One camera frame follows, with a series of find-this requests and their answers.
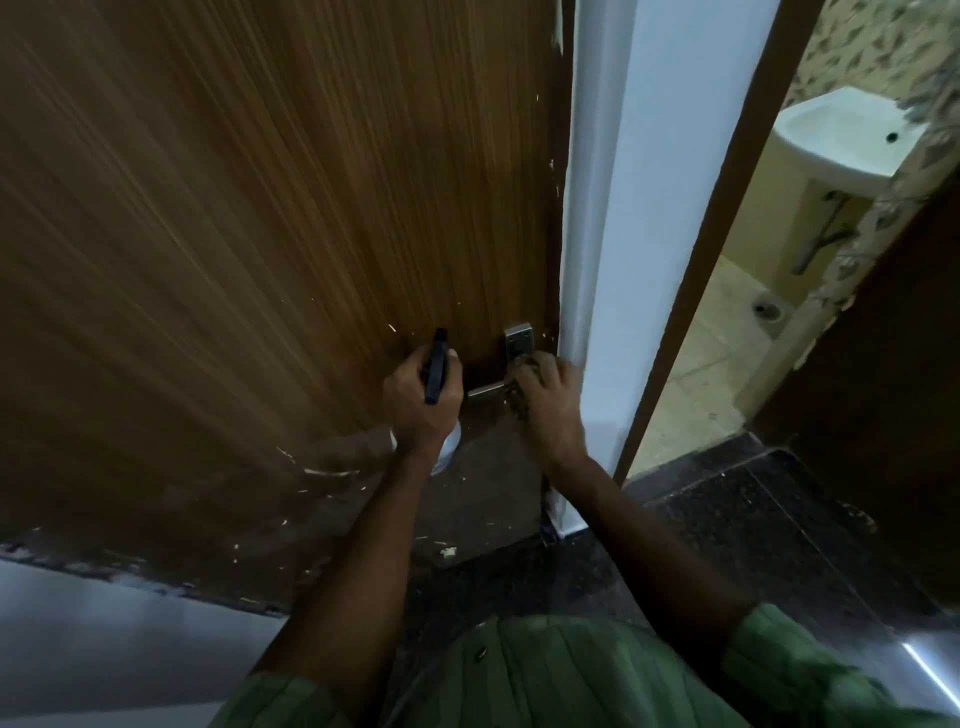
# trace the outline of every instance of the drain pipe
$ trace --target drain pipe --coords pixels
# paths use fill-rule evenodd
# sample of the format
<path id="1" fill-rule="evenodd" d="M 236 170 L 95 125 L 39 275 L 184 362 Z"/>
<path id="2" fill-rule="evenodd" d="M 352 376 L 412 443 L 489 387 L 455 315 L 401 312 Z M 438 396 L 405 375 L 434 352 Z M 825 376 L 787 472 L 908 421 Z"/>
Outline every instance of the drain pipe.
<path id="1" fill-rule="evenodd" d="M 833 211 L 830 213 L 827 223 L 821 228 L 820 233 L 810 238 L 804 244 L 803 248 L 800 250 L 800 256 L 797 258 L 797 262 L 795 262 L 793 264 L 793 268 L 790 269 L 790 273 L 792 273 L 794 276 L 802 276 L 809 267 L 810 263 L 813 261 L 814 256 L 821 248 L 824 248 L 827 245 L 832 245 L 833 243 L 839 243 L 842 240 L 848 240 L 858 235 L 856 228 L 848 225 L 847 223 L 844 223 L 837 232 L 827 235 L 827 231 L 837 219 L 837 215 L 840 214 L 840 210 L 844 208 L 844 205 L 846 205 L 850 199 L 851 196 L 846 192 L 840 192 L 836 189 L 831 189 L 830 192 L 824 195 L 824 202 L 836 200 L 836 205 L 833 207 Z"/>

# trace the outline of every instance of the hand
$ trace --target hand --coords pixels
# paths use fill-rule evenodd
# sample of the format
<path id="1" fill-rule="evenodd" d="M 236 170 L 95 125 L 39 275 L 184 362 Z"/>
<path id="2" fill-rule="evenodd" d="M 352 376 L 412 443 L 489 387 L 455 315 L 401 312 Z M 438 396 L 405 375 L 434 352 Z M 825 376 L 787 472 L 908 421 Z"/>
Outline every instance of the hand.
<path id="1" fill-rule="evenodd" d="M 460 415 L 464 368 L 457 352 L 447 350 L 446 381 L 440 401 L 426 404 L 420 371 L 429 350 L 427 345 L 419 347 L 383 380 L 383 406 L 396 437 L 397 452 L 429 452 L 436 459 Z"/>
<path id="2" fill-rule="evenodd" d="M 587 455 L 587 439 L 580 419 L 581 372 L 565 359 L 534 352 L 543 384 L 530 366 L 511 370 L 527 399 L 527 425 L 540 466 L 551 477 L 558 468 L 576 465 Z"/>

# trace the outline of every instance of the forearm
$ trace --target forearm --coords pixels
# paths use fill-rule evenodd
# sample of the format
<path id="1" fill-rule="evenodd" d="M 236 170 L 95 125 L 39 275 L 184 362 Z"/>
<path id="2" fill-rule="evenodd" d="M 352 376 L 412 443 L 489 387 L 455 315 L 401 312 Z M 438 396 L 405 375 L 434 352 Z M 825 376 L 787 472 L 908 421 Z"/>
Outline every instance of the forearm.
<path id="1" fill-rule="evenodd" d="M 657 633 L 711 677 L 754 601 L 623 493 L 595 461 L 582 458 L 548 477 L 610 553 Z"/>
<path id="2" fill-rule="evenodd" d="M 257 670 L 326 685 L 351 718 L 376 701 L 402 621 L 420 493 L 437 454 L 397 454 Z"/>

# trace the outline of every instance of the black tool handle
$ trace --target black tool handle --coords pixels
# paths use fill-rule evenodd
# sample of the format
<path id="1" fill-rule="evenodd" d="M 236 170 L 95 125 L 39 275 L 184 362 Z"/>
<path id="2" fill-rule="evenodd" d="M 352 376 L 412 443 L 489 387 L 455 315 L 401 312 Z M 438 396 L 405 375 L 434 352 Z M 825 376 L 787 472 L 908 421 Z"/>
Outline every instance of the black tool handle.
<path id="1" fill-rule="evenodd" d="M 423 365 L 423 401 L 436 404 L 446 380 L 446 329 L 438 328 L 433 334 L 430 354 Z"/>

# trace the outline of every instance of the shirt sleeve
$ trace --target shirt sleeve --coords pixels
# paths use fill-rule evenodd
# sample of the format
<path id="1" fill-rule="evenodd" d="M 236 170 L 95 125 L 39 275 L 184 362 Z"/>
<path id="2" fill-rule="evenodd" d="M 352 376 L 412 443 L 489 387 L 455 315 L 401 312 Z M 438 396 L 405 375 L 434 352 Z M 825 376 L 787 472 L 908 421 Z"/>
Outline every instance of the shirt sleeve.
<path id="1" fill-rule="evenodd" d="M 349 728 L 329 691 L 302 677 L 257 672 L 213 717 L 210 728 Z"/>
<path id="2" fill-rule="evenodd" d="M 957 726 L 960 720 L 903 708 L 877 680 L 832 653 L 772 604 L 733 633 L 721 695 L 753 725 Z"/>

